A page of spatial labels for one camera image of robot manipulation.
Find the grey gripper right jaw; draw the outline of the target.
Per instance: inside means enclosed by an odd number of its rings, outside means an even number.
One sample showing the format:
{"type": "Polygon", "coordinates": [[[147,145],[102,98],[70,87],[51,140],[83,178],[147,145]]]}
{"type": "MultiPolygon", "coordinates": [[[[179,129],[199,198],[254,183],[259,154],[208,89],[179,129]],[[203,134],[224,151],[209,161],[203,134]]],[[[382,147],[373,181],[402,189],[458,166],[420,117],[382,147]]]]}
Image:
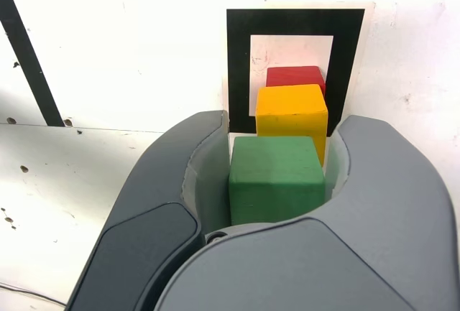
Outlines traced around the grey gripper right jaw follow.
{"type": "Polygon", "coordinates": [[[457,310],[449,192],[388,123],[348,117],[331,137],[327,202],[222,230],[168,282],[157,310],[457,310]]]}

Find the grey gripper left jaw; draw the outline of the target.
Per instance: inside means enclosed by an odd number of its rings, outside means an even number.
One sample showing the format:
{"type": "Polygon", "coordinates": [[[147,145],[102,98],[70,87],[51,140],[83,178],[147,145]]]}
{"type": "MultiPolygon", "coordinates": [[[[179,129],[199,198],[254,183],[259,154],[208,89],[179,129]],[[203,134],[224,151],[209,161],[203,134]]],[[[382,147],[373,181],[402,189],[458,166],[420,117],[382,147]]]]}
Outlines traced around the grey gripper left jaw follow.
{"type": "Polygon", "coordinates": [[[156,139],[124,183],[67,304],[153,310],[173,274],[231,224],[229,120],[196,113],[156,139]]]}

